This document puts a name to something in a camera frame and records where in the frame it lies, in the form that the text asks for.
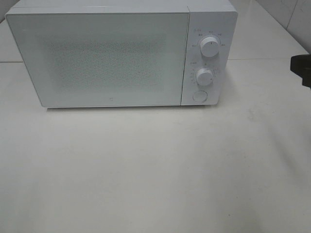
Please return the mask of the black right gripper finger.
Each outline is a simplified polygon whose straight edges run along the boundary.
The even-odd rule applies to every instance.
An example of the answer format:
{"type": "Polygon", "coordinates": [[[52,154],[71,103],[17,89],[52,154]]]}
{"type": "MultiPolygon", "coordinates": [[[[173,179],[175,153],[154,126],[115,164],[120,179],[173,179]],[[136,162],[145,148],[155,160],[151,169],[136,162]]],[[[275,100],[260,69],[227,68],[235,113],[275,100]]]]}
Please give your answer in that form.
{"type": "Polygon", "coordinates": [[[303,86],[311,86],[311,55],[302,54],[291,57],[290,70],[302,79],[303,86]]]}

